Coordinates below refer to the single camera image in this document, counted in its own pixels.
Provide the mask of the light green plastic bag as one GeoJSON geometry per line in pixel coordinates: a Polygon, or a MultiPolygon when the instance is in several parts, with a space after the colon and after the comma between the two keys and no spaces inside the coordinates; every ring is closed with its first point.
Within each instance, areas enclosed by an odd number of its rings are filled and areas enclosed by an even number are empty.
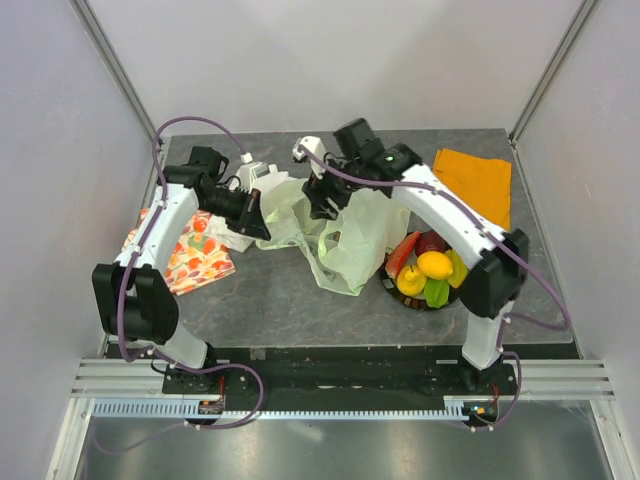
{"type": "Polygon", "coordinates": [[[357,296],[408,232],[410,211],[378,191],[363,189],[350,198],[335,220],[310,217],[302,179],[287,180],[261,196],[271,239],[261,250],[297,247],[318,287],[357,296]]]}

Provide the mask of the orange red fake fruit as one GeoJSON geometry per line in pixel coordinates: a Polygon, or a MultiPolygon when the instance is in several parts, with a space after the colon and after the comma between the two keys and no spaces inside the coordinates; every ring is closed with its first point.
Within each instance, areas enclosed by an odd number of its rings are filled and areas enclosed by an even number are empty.
{"type": "Polygon", "coordinates": [[[398,277],[410,254],[414,251],[420,236],[419,231],[407,234],[388,256],[385,271],[389,278],[396,279],[398,277]]]}

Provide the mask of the dark red fake apple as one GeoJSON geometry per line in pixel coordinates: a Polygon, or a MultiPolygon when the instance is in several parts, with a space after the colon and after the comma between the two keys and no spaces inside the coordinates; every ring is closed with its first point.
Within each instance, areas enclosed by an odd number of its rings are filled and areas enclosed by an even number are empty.
{"type": "Polygon", "coordinates": [[[414,246],[414,253],[417,257],[427,252],[445,253],[446,250],[447,243],[433,230],[422,232],[414,246]]]}

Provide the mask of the yellow fake fruit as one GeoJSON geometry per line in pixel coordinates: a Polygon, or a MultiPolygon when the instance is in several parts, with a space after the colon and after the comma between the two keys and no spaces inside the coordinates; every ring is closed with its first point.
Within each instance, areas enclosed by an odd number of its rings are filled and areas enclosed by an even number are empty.
{"type": "Polygon", "coordinates": [[[404,266],[396,277],[398,290],[406,296],[417,296],[424,291],[427,276],[417,265],[404,266]]]}

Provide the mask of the orange fake citrus fruit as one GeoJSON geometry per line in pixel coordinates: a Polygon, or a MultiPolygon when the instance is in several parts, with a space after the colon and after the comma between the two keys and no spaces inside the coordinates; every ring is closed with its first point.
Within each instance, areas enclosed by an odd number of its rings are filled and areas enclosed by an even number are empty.
{"type": "Polygon", "coordinates": [[[435,280],[446,280],[453,274],[452,261],[438,251],[426,251],[417,258],[417,266],[427,277],[435,280]]]}

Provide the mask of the green fake fruit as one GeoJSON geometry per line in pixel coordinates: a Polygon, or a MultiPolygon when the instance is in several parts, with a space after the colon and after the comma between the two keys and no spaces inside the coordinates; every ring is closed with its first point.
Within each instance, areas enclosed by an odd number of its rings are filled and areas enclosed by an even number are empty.
{"type": "Polygon", "coordinates": [[[447,280],[428,278],[424,287],[424,297],[431,309],[440,309],[449,302],[450,285],[447,280]]]}

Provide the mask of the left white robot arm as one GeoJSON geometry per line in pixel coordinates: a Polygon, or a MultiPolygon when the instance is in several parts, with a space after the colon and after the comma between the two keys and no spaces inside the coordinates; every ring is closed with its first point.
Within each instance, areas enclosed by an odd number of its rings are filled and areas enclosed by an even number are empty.
{"type": "Polygon", "coordinates": [[[224,365],[213,347],[190,333],[164,271],[187,221],[199,210],[224,219],[227,227],[253,239],[271,234],[257,189],[230,189],[222,181],[229,161],[211,147],[194,147],[187,163],[169,165],[159,176],[150,211],[133,240],[110,264],[92,272],[103,330],[118,339],[121,357],[133,362],[144,354],[165,360],[185,374],[198,393],[216,388],[224,365]]]}

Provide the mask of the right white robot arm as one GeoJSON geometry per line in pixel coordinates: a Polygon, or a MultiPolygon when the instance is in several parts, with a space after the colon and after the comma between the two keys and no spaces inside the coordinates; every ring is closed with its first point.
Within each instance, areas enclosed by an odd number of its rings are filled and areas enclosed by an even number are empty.
{"type": "Polygon", "coordinates": [[[502,320],[527,277],[523,265],[528,236],[484,219],[443,185],[410,147],[385,146],[365,119],[349,122],[333,136],[342,153],[338,159],[314,136],[300,138],[292,150],[296,162],[311,163],[303,192],[312,218],[334,220],[355,191],[378,190],[421,218],[456,251],[469,269],[457,288],[468,311],[457,377],[465,391],[483,392],[504,358],[502,320]]]}

